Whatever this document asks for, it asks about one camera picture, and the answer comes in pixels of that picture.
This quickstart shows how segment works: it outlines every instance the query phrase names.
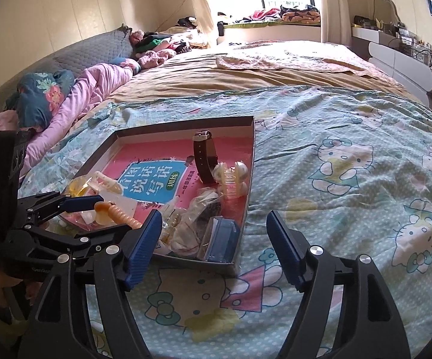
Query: light blue bedsheet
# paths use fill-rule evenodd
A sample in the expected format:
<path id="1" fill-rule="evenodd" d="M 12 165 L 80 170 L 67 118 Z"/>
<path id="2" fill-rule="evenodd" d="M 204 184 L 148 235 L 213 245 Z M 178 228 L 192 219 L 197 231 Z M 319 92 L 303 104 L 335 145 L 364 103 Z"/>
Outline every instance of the light blue bedsheet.
<path id="1" fill-rule="evenodd" d="M 401 313 L 413 354 L 432 337 L 432 112 L 380 92 L 307 86 L 109 105 L 26 177 L 20 195 L 63 190 L 114 130 L 254 115 L 256 156 L 241 276 L 150 266 L 128 296 L 151 352 L 178 358 L 274 358 L 301 295 L 265 231 L 279 210 L 332 255 L 373 257 Z M 91 318 L 99 322 L 90 288 Z M 332 299 L 323 353 L 335 335 Z M 107 351 L 99 339 L 100 351 Z"/>

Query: pink comforter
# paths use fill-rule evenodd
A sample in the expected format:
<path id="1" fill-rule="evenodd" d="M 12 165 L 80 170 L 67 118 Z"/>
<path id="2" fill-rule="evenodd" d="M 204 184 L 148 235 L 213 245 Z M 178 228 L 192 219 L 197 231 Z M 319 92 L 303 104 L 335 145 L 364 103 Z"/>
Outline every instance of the pink comforter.
<path id="1" fill-rule="evenodd" d="M 85 69 L 76 79 L 68 97 L 61 104 L 50 126 L 28 144 L 20 176 L 37 165 L 43 156 L 67 134 L 73 123 L 102 103 L 110 93 L 133 76 L 131 67 L 100 63 Z M 0 113 L 0 130 L 16 130 L 18 116 L 14 110 Z"/>

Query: floral pillow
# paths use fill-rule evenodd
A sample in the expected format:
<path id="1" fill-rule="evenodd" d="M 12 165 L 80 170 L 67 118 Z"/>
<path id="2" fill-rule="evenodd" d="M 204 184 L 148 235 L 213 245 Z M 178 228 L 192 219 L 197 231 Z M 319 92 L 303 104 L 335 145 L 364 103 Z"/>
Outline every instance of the floral pillow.
<path id="1" fill-rule="evenodd" d="M 69 70 L 25 74 L 17 91 L 7 99 L 6 108 L 16 110 L 20 129 L 33 128 L 42 132 L 50 125 L 74 84 L 75 78 Z"/>

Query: beige blanket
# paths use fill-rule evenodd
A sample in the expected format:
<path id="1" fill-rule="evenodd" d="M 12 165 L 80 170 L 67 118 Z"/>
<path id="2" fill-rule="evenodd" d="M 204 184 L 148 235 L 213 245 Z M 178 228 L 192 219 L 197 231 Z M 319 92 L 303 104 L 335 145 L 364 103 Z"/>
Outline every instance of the beige blanket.
<path id="1" fill-rule="evenodd" d="M 369 76 L 391 85 L 399 85 L 372 63 L 359 58 L 345 46 L 296 40 L 294 42 L 258 42 L 234 48 L 216 58 L 220 69 L 276 70 L 282 68 L 325 73 L 351 72 Z"/>
<path id="2" fill-rule="evenodd" d="M 208 50 L 193 50 L 170 59 L 155 69 L 144 70 L 115 90 L 102 104 L 93 109 L 72 128 L 105 107 L 108 102 L 146 102 L 160 98 L 203 95 L 225 90 L 248 90 L 272 86 L 337 86 L 347 89 L 379 90 L 419 102 L 398 83 L 390 83 L 352 72 L 325 73 L 291 68 L 278 70 L 216 68 L 216 59 L 232 50 L 218 46 Z"/>

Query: wristwatch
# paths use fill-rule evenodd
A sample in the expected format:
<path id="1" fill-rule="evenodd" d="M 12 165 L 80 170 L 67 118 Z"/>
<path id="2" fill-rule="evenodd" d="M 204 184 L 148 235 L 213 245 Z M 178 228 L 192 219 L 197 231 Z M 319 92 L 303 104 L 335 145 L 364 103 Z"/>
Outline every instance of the wristwatch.
<path id="1" fill-rule="evenodd" d="M 193 136 L 193 149 L 201 182 L 207 185 L 215 184 L 213 170 L 217 165 L 217 154 L 213 136 L 208 130 L 199 131 Z"/>

